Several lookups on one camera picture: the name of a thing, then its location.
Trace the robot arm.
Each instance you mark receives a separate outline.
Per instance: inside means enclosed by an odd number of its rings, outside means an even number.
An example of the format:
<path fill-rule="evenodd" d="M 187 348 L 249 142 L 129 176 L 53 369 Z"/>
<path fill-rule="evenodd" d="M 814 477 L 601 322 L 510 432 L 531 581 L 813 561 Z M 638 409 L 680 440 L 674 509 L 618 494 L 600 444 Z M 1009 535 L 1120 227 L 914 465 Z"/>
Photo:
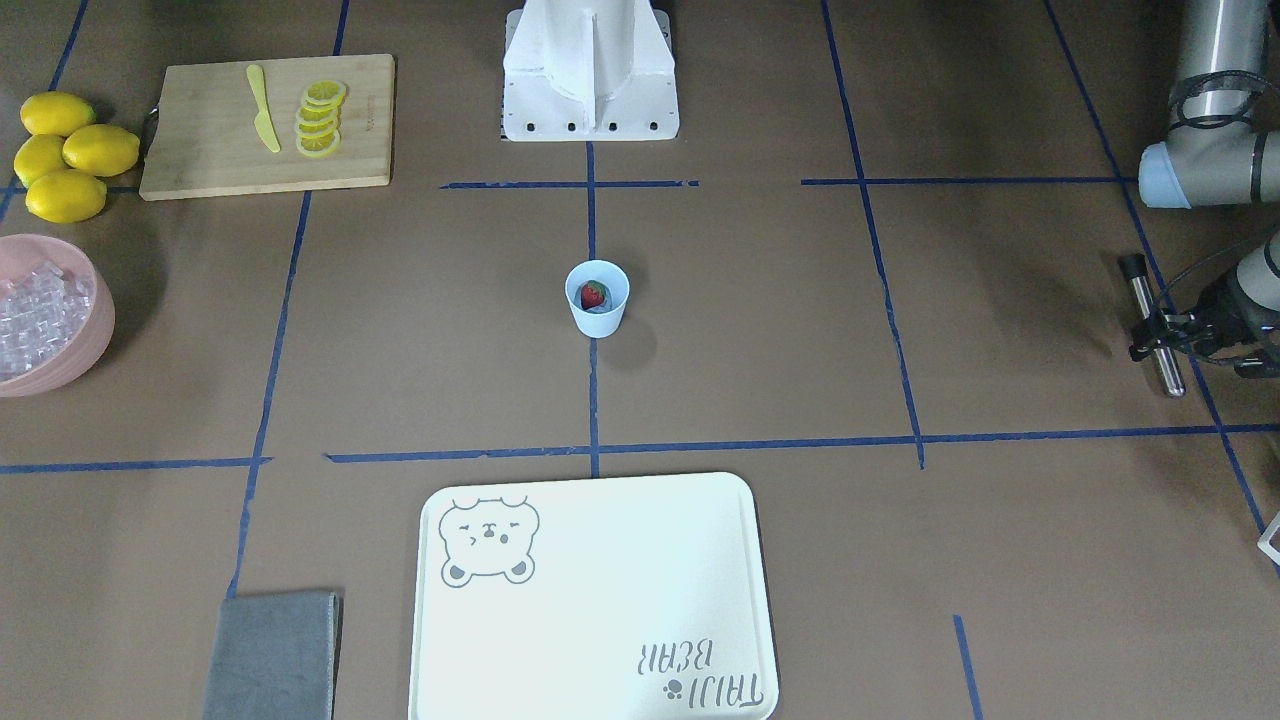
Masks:
<path fill-rule="evenodd" d="M 1277 92 L 1267 74 L 1271 1 L 1189 1 L 1167 128 L 1139 164 L 1139 195 L 1153 209 L 1190 210 L 1277 201 L 1277 132 L 1257 129 L 1256 109 Z M 1146 301 L 1130 356 L 1181 352 L 1244 379 L 1277 377 L 1277 231 L 1172 313 Z"/>

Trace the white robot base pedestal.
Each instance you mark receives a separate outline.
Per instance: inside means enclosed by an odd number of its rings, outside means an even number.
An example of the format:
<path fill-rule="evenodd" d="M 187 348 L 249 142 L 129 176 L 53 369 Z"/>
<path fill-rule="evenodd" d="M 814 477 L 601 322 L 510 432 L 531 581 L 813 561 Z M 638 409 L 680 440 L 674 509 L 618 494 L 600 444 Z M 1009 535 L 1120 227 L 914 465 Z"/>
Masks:
<path fill-rule="evenodd" d="M 649 1 L 527 1 L 506 17 L 503 72 L 504 140 L 678 135 L 671 20 Z"/>

